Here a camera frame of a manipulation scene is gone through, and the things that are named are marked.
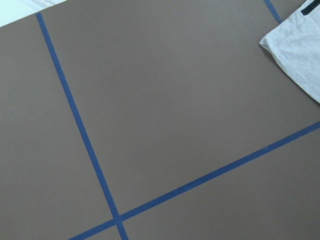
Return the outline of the grey cartoon print t-shirt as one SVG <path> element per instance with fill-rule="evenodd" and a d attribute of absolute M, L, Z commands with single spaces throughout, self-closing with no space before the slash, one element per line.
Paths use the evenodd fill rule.
<path fill-rule="evenodd" d="M 307 0 L 259 42 L 310 97 L 320 101 L 320 2 Z"/>

